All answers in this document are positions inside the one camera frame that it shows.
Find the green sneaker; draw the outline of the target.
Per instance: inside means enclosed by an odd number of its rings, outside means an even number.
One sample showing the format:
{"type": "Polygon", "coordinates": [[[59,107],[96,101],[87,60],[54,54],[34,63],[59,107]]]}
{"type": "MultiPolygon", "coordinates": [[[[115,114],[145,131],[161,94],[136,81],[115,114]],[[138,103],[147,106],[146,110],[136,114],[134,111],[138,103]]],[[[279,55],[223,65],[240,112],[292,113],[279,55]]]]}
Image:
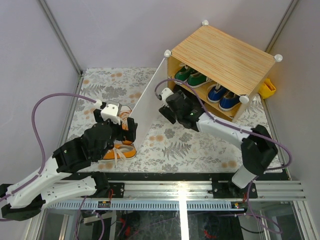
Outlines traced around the green sneaker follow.
{"type": "Polygon", "coordinates": [[[181,69],[174,75],[174,78],[182,82],[186,82],[190,75],[197,72],[195,69],[184,63],[180,63],[179,66],[181,69]]]}
{"type": "Polygon", "coordinates": [[[204,74],[197,72],[194,74],[191,74],[188,79],[187,79],[187,84],[191,87],[191,88],[198,88],[201,87],[202,85],[205,85],[209,82],[212,82],[213,80],[207,76],[205,76],[204,74]]]}

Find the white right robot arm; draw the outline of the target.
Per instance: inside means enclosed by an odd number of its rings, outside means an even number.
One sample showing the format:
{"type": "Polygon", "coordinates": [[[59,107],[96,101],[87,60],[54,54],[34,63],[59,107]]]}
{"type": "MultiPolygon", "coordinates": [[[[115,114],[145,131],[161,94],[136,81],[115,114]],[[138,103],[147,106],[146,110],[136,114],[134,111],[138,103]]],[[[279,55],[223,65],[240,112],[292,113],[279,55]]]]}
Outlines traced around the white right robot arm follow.
{"type": "Polygon", "coordinates": [[[248,184],[263,175],[278,154],[269,132],[262,125],[250,128],[217,117],[195,104],[181,90],[172,92],[166,87],[158,98],[164,104],[159,112],[172,124],[211,134],[240,149],[242,166],[222,188],[225,194],[242,197],[248,184]]]}

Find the white cabinet door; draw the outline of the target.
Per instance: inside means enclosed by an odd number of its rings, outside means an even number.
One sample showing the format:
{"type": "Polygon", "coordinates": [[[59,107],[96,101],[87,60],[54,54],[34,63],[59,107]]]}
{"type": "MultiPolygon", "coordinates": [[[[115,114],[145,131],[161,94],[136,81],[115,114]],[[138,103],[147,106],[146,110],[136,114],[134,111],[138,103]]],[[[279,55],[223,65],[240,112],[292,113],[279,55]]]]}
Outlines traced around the white cabinet door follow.
{"type": "Polygon", "coordinates": [[[157,99],[155,95],[155,88],[157,84],[168,78],[168,63],[167,59],[164,58],[154,75],[146,85],[142,95],[135,104],[131,117],[136,123],[138,123],[136,129],[136,139],[134,141],[134,147],[139,152],[147,133],[153,121],[159,114],[159,108],[162,106],[162,102],[157,99]]]}

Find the wooden shoe cabinet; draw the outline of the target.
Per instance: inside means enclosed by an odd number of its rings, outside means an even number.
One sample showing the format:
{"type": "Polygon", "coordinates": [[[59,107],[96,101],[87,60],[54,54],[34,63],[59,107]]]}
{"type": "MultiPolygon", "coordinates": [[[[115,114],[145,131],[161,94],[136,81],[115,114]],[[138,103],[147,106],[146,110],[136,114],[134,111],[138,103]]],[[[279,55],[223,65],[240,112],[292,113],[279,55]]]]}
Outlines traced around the wooden shoe cabinet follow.
{"type": "Polygon", "coordinates": [[[249,107],[272,67],[283,57],[281,54],[266,53],[210,26],[207,20],[201,24],[176,47],[164,52],[167,76],[173,78],[181,69],[179,64],[183,63],[212,79],[195,88],[195,92],[210,112],[235,122],[249,107]],[[209,102],[207,95],[215,83],[238,95],[240,103],[232,110],[223,111],[218,103],[209,102]]]}

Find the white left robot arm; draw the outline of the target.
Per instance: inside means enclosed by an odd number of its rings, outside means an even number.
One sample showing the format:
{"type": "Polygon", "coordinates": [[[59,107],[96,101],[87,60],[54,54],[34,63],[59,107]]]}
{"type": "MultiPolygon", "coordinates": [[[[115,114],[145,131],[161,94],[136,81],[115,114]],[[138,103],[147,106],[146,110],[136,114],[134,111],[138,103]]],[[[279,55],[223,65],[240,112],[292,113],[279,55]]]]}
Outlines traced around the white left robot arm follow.
{"type": "Polygon", "coordinates": [[[113,149],[115,141],[136,139],[138,124],[127,118],[128,128],[114,123],[110,118],[98,122],[56,149],[39,170],[16,184],[1,184],[0,197],[7,204],[1,208],[1,221],[25,221],[57,202],[77,197],[105,197],[110,191],[108,178],[101,172],[55,186],[64,178],[102,160],[113,149]]]}

